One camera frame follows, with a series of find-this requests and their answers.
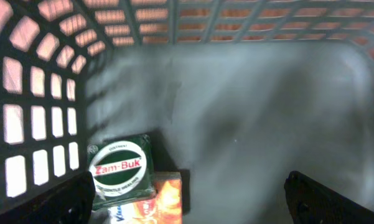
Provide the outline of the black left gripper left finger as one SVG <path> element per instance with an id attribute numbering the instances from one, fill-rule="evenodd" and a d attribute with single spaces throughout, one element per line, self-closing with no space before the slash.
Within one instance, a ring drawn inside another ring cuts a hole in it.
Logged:
<path id="1" fill-rule="evenodd" d="M 94 197 L 93 177 L 86 171 L 0 214 L 0 224 L 86 224 L 91 217 Z"/>

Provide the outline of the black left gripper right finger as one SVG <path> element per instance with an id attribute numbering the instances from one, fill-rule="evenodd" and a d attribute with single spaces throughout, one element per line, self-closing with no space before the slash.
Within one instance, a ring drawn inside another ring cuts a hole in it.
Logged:
<path id="1" fill-rule="evenodd" d="M 374 224 L 374 212 L 294 170 L 284 183 L 294 224 Z"/>

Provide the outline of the green Zam-Buk tin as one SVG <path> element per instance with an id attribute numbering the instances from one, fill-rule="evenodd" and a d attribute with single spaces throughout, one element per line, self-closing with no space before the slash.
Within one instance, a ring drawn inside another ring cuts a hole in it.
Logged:
<path id="1" fill-rule="evenodd" d="M 138 134 L 87 147 L 87 170 L 95 186 L 94 211 L 156 194 L 151 138 Z"/>

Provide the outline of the orange tissue pack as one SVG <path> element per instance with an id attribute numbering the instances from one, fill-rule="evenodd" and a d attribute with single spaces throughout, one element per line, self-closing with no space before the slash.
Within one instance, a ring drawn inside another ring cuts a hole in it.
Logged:
<path id="1" fill-rule="evenodd" d="M 182 179 L 179 172 L 157 172 L 156 196 L 108 209 L 110 224 L 182 224 Z"/>

